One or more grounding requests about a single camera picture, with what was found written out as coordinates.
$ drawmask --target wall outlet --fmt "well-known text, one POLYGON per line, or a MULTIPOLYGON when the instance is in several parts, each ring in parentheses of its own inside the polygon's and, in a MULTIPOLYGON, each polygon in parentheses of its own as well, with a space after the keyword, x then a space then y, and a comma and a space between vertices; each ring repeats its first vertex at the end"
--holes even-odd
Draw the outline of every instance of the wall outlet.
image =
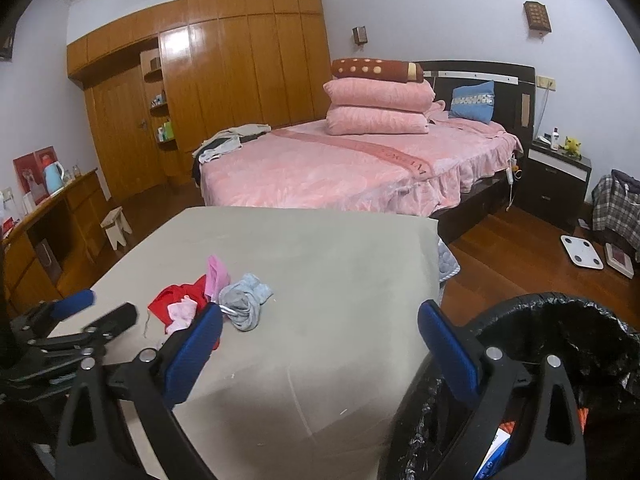
POLYGON ((536 76, 536 85, 538 88, 549 88, 549 90, 556 91, 556 80, 550 77, 544 77, 542 75, 536 76))
POLYGON ((6 202, 7 200, 11 200, 14 197, 14 192, 11 191, 10 187, 0 191, 0 194, 2 195, 3 202, 6 202))

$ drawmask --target blue pillow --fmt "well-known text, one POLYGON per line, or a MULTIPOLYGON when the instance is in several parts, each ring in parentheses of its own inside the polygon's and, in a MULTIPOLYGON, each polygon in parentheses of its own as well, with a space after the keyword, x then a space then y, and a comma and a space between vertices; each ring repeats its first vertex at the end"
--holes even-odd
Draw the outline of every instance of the blue pillow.
POLYGON ((450 118, 471 119, 489 124, 494 116, 494 82, 461 86, 453 91, 450 118))

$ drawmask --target wooden wardrobe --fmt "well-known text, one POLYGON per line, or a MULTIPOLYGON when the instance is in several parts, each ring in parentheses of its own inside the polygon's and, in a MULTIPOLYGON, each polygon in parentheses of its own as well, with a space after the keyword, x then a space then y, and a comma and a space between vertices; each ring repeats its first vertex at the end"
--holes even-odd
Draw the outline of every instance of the wooden wardrobe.
POLYGON ((230 126, 322 119, 331 79, 321 0, 175 0, 70 44, 69 77, 117 202, 167 179, 188 180, 191 152, 230 126), (158 56, 161 76, 145 79, 158 56), (157 142, 150 112, 164 90, 175 142, 157 142))

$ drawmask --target plaid shirt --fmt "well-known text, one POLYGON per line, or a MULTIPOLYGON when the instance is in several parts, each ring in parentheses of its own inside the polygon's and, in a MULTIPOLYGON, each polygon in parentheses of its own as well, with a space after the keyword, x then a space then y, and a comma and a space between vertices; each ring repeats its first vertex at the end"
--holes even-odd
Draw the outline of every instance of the plaid shirt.
POLYGON ((636 250, 640 262, 640 194, 628 192, 610 174, 603 176, 591 193, 593 230, 611 229, 636 250))

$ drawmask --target beige sheet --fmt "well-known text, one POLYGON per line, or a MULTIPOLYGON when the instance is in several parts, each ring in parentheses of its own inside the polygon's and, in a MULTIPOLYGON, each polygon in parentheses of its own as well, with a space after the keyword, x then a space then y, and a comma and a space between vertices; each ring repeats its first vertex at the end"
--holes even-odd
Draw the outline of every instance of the beige sheet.
MULTIPOLYGON (((260 324, 226 322, 189 399, 174 413, 220 480, 369 479, 389 425, 428 351, 417 309, 438 295, 436 221, 395 214, 203 207, 184 211, 96 285, 97 303, 61 324, 71 333, 117 305, 138 324, 108 347, 130 360, 162 339, 146 306, 194 282, 217 254, 232 280, 253 272, 274 295, 260 324)), ((130 431, 150 474, 165 478, 132 404, 130 431)))

